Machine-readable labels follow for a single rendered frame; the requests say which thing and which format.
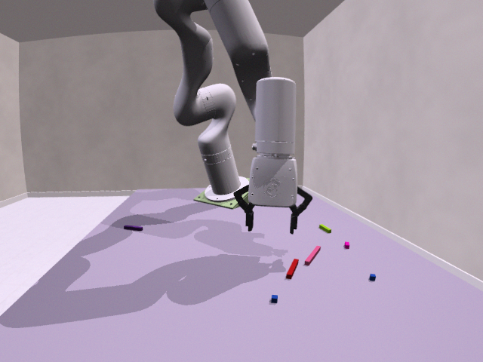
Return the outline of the lime green rod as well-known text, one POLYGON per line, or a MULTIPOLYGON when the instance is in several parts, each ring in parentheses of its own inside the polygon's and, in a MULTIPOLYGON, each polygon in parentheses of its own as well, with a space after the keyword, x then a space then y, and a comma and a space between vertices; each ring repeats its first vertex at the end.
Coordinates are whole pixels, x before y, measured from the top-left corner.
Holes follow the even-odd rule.
POLYGON ((328 227, 326 227, 325 225, 322 225, 321 224, 321 225, 319 225, 319 228, 322 229, 322 230, 324 230, 327 233, 331 233, 331 229, 328 228, 328 227))

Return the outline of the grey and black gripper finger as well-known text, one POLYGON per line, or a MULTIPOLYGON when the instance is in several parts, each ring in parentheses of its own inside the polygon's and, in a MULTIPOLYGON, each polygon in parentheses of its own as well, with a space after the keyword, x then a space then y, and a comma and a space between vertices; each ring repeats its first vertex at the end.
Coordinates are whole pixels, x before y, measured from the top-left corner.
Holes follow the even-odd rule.
POLYGON ((248 226, 248 231, 252 231, 253 224, 254 224, 254 212, 253 208, 254 205, 252 204, 247 204, 246 201, 242 198, 242 195, 246 192, 248 192, 249 189, 249 184, 246 185, 245 187, 235 191, 233 193, 235 199, 238 202, 238 205, 245 211, 246 213, 246 223, 245 226, 248 226))
POLYGON ((312 200, 312 196, 309 193, 302 190, 300 187, 297 187, 297 194, 302 196, 304 198, 304 201, 298 207, 296 205, 294 205, 293 207, 289 207, 292 211, 291 230, 290 230, 290 234, 292 235, 294 234, 294 229, 297 229, 297 217, 307 208, 307 206, 312 200))

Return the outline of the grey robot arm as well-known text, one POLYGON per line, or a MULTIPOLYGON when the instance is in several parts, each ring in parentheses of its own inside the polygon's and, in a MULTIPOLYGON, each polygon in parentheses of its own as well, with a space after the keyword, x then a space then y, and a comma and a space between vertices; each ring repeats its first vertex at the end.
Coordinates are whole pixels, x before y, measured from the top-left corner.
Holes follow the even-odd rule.
POLYGON ((198 137, 210 181, 205 197, 213 202, 234 200, 233 193, 249 184, 238 176, 228 135, 236 98, 226 84, 199 89, 213 66, 213 42, 209 32, 194 23, 190 14, 208 10, 214 21, 256 122, 256 144, 252 149, 260 156, 294 155, 296 83, 272 77, 268 44, 248 0, 153 0, 153 4, 160 18, 178 34, 181 44, 183 77, 174 98, 175 118, 183 126, 212 119, 198 137))

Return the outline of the red rod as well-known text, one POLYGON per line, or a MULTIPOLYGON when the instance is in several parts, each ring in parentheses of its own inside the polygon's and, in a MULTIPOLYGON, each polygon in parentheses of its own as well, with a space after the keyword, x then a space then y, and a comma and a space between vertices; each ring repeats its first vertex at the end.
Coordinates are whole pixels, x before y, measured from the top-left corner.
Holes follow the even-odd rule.
POLYGON ((293 274, 294 274, 296 267, 298 265, 298 261, 299 261, 298 259, 294 259, 294 261, 292 262, 291 267, 289 268, 288 273, 286 275, 287 279, 292 279, 293 274))

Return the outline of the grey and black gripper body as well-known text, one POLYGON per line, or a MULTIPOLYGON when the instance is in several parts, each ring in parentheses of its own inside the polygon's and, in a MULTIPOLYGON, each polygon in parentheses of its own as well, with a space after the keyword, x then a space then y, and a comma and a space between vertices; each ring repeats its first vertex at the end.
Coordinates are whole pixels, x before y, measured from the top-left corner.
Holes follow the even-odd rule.
POLYGON ((297 202, 296 160, 260 155, 253 158, 248 201, 255 206, 293 207, 297 202))

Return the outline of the purple rod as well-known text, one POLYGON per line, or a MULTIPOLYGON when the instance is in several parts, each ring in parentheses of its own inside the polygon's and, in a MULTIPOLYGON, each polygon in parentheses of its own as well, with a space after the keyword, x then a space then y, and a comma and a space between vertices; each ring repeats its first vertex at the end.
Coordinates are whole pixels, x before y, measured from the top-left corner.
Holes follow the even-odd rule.
POLYGON ((132 226, 132 225, 125 225, 124 229, 126 230, 134 230, 134 231, 142 231, 143 227, 141 226, 132 226))

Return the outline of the pink rod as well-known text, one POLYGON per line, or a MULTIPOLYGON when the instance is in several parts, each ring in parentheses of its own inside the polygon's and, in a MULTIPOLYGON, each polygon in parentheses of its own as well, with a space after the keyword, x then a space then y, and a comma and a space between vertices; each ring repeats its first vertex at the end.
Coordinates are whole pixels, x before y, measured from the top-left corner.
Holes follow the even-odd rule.
POLYGON ((310 265, 310 263, 314 260, 318 252, 321 250, 321 246, 316 246, 315 249, 310 253, 310 255, 305 260, 304 265, 310 265))

